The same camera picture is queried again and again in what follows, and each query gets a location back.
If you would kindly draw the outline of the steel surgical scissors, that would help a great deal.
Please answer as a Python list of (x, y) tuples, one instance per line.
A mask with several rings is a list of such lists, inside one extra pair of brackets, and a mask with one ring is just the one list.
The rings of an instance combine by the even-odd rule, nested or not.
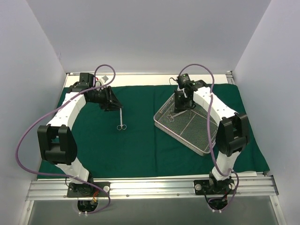
[(178, 112), (178, 113), (169, 114), (169, 115), (167, 115), (167, 118), (169, 119), (170, 122), (173, 122), (175, 117), (180, 116), (180, 115), (184, 114), (185, 112), (186, 112), (186, 110), (184, 110), (182, 112)]

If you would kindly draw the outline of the steel forceps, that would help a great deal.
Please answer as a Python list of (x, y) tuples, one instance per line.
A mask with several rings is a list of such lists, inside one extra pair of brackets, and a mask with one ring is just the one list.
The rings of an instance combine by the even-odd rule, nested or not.
[(120, 124), (117, 125), (117, 130), (126, 130), (127, 126), (123, 123), (123, 115), (122, 115), (122, 108), (120, 108)]

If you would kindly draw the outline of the wire mesh instrument tray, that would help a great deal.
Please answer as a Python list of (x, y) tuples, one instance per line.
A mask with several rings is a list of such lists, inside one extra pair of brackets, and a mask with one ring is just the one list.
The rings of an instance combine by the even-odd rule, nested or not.
[(174, 95), (162, 105), (154, 115), (154, 125), (184, 144), (200, 156), (210, 154), (207, 135), (207, 112), (196, 104), (192, 110), (174, 118), (170, 122), (167, 115), (174, 112)]

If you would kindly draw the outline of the green surgical drape cloth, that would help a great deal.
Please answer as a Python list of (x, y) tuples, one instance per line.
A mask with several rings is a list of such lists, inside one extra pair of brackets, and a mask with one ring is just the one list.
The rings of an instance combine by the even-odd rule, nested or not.
[(113, 92), (123, 104), (126, 130), (117, 130), (118, 111), (87, 103), (72, 127), (82, 165), (95, 178), (136, 178), (208, 174), (210, 155), (200, 156), (154, 125), (154, 114), (174, 87), (126, 86)]

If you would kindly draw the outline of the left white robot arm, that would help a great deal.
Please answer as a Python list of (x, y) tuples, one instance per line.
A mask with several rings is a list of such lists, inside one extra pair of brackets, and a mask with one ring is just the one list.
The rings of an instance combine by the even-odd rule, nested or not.
[(61, 108), (47, 125), (39, 126), (37, 136), (41, 158), (61, 169), (83, 196), (94, 193), (91, 173), (77, 157), (78, 147), (72, 134), (74, 122), (87, 103), (98, 104), (104, 111), (117, 111), (123, 105), (115, 96), (108, 78), (96, 78), (90, 73), (80, 73), (79, 81), (65, 94)]

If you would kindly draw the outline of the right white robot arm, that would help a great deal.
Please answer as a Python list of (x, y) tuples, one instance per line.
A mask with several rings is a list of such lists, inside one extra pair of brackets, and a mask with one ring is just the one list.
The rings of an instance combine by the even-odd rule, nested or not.
[(210, 118), (217, 124), (215, 144), (219, 151), (215, 157), (211, 150), (214, 167), (210, 173), (208, 188), (217, 194), (225, 188), (224, 180), (230, 178), (236, 159), (250, 141), (248, 117), (237, 113), (221, 101), (204, 81), (177, 79), (178, 88), (174, 91), (175, 109), (180, 112), (191, 109), (194, 105), (207, 111), (207, 130), (209, 147), (212, 148), (210, 136)]

